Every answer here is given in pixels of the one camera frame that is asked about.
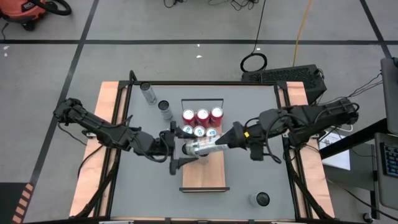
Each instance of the gray concrete floor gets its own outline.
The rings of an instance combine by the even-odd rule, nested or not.
[[[81,99],[89,111],[95,108],[100,83],[125,80],[130,69],[140,80],[239,80],[240,61],[253,45],[226,40],[254,40],[262,6],[261,1],[251,11],[235,11],[229,4],[209,6],[207,0],[188,0],[167,9],[161,0],[99,0],[93,21],[86,27],[88,33],[82,35],[90,9],[98,0],[68,2],[71,16],[48,15],[33,32],[18,24],[10,24],[4,31],[7,40],[16,41],[0,42],[0,182],[30,181],[52,111],[64,82],[71,77],[66,96]],[[366,2],[384,39],[398,40],[394,17],[398,1]],[[268,0],[259,39],[295,40],[306,6],[307,0]],[[333,45],[312,42],[298,48],[297,65],[315,63],[325,73],[328,91],[322,101],[346,96],[365,84],[379,73],[379,61],[385,57],[380,45],[366,42],[377,37],[359,0],[314,0],[302,39],[337,40]],[[103,40],[103,44],[92,40]],[[117,44],[111,40],[158,41]],[[165,44],[163,40],[182,41]],[[222,41],[188,44],[184,40]],[[350,45],[346,40],[365,42]],[[81,47],[81,54],[76,54]],[[292,65],[294,45],[257,47],[267,55],[268,68]],[[398,55],[398,46],[388,45],[388,49]],[[248,62],[249,68],[256,68],[256,62]],[[385,116],[382,86],[353,101],[361,105],[354,131]],[[68,129],[83,139],[79,127]],[[84,147],[58,129],[49,134],[53,134],[52,141],[26,222],[67,218],[72,203]],[[336,216],[361,222],[361,214],[369,209],[344,191],[332,185],[329,189]],[[367,191],[349,189],[369,201]],[[398,217],[397,211],[382,209]],[[392,221],[382,217],[380,223]]]

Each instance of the wooden board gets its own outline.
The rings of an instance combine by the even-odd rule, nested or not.
[[[287,91],[289,94],[290,104],[293,105],[307,105],[307,96],[305,94],[304,85],[302,82],[287,82]],[[279,96],[282,106],[284,106],[284,96],[283,91],[279,90]],[[318,149],[317,141],[314,139],[309,140],[307,143]],[[304,147],[300,150],[300,155],[302,158],[303,171],[305,176],[305,181],[307,183],[307,189],[310,191],[312,196],[318,202],[318,204],[324,209],[324,211],[331,217],[335,216],[333,211],[333,206],[331,204],[330,194],[328,185],[326,182],[325,172],[323,171],[322,160],[318,152],[316,152],[311,147]],[[293,160],[293,166],[297,171],[297,161]],[[296,186],[298,206],[300,210],[300,216],[305,218],[305,207],[303,195],[300,189]],[[312,215],[314,218],[318,218],[317,214],[312,210]]]
[[[95,108],[94,114],[111,122],[113,109],[115,105],[116,94],[118,92],[119,82],[103,82],[98,95],[98,101]],[[121,121],[122,113],[119,110],[118,122]],[[100,147],[97,139],[89,139],[85,150],[84,158],[91,154],[94,150]],[[99,150],[91,158],[89,158],[84,166],[81,168],[80,176],[76,185],[75,196],[73,197],[72,207],[70,209],[70,216],[76,215],[81,212],[84,206],[90,201],[100,183],[101,171],[105,157],[105,147]],[[109,168],[112,166],[113,157],[109,163]],[[103,202],[108,201],[109,188],[103,194]],[[105,215],[106,206],[101,206],[100,215]]]
[[[219,192],[209,188],[225,188],[224,153],[222,151],[208,155],[206,164],[200,161],[185,164],[182,167],[183,192]],[[188,190],[187,188],[206,188],[206,190]]]

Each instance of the white paper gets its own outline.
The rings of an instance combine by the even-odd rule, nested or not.
[[[322,139],[321,142],[319,142],[319,148],[322,150],[322,148],[337,142],[341,139],[343,139],[345,136],[338,135],[336,133],[330,133],[325,139]],[[327,159],[322,160],[322,163],[324,165],[328,166],[333,166],[337,167],[340,169],[345,169],[345,170],[350,170],[351,166],[349,164],[349,150],[345,150],[344,152],[341,152],[339,154],[336,154],[334,156],[331,156]]]

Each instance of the cylindrical container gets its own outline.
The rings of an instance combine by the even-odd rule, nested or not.
[[[196,127],[193,129],[193,134],[200,138],[200,137],[205,136],[206,130],[205,130],[205,128],[202,127],[202,126],[196,126]]]
[[[185,125],[190,125],[195,127],[196,117],[195,112],[191,109],[186,109],[182,112],[182,120],[184,121]]]
[[[216,136],[216,135],[217,135],[217,130],[215,128],[208,128],[206,130],[206,137]]]
[[[154,105],[157,102],[156,95],[149,82],[143,82],[139,85],[142,94],[149,105]]]
[[[264,192],[251,194],[249,195],[249,202],[253,207],[265,207],[269,204],[269,196]]]
[[[172,110],[170,109],[169,102],[162,100],[159,102],[157,107],[160,109],[163,119],[170,120],[173,118],[173,113],[172,113]]]
[[[200,109],[197,112],[197,125],[208,128],[210,125],[210,114],[206,109]]]
[[[220,107],[214,107],[210,113],[210,125],[217,128],[221,125],[221,120],[223,119],[224,111]]]
[[[182,131],[188,134],[193,134],[193,127],[190,125],[185,125],[184,127],[182,127]]]
[[[197,138],[190,140],[183,147],[183,153],[190,156],[203,156],[212,152],[225,151],[229,147],[227,144],[216,144],[216,141],[220,138],[220,135]]]

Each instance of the gray tabletop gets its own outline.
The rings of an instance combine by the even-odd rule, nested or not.
[[[276,108],[273,86],[152,86],[160,100],[167,100],[177,125],[182,126],[182,108],[222,106],[223,131],[234,121],[244,124],[260,112]],[[139,86],[133,86],[128,115],[131,126],[142,126],[155,138],[169,127],[157,105],[146,103]],[[176,155],[181,157],[182,140],[176,139]],[[282,138],[270,139],[273,153],[282,158]],[[183,193],[182,170],[169,175],[169,161],[157,164],[133,152],[122,152],[114,191],[112,217],[173,217],[227,219],[294,219],[294,206],[286,165],[270,157],[262,162],[250,160],[249,152],[232,149],[224,153],[227,192]],[[250,194],[266,192],[271,202],[252,207]]]

